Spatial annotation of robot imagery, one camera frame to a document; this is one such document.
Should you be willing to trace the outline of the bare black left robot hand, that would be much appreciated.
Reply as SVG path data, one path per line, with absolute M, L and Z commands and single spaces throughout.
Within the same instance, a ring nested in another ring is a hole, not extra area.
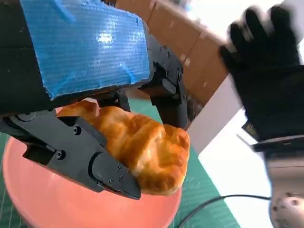
M 23 157 L 92 191 L 138 200 L 136 179 L 81 117 L 56 109 L 85 98 L 129 110 L 125 89 L 147 93 L 165 124 L 184 128 L 183 68 L 135 14 L 99 0 L 0 3 L 0 130 Z

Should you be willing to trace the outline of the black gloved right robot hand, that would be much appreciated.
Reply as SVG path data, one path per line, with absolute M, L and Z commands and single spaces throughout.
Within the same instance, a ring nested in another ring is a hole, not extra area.
M 300 62 L 291 12 L 275 5 L 261 22 L 248 8 L 242 23 L 229 26 L 235 50 L 219 49 L 232 75 L 248 121 L 260 140 L 304 132 L 304 67 Z

